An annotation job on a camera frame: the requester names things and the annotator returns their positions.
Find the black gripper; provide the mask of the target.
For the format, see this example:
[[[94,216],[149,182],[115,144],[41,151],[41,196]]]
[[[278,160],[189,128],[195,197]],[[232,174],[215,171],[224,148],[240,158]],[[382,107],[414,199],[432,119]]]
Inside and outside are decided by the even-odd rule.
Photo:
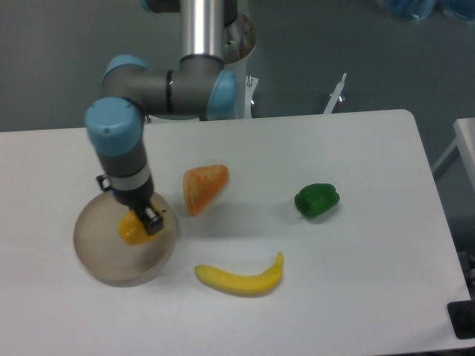
[[[150,174],[144,177],[139,177],[139,174],[130,177],[102,174],[96,177],[96,181],[101,191],[111,192],[118,203],[134,210],[137,222],[145,227],[148,235],[155,235],[163,230],[164,218],[151,204],[154,183]]]

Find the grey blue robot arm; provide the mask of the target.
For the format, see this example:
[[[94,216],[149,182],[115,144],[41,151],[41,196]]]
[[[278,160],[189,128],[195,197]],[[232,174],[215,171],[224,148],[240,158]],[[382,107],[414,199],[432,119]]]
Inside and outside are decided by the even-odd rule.
[[[151,204],[154,183],[143,144],[148,115],[227,116],[235,112],[236,75],[225,68],[225,33],[238,17],[236,1],[143,1],[152,13],[179,13],[180,65],[152,71],[132,55],[113,58],[99,100],[85,113],[88,138],[104,173],[104,192],[133,211],[149,236],[164,228]]]

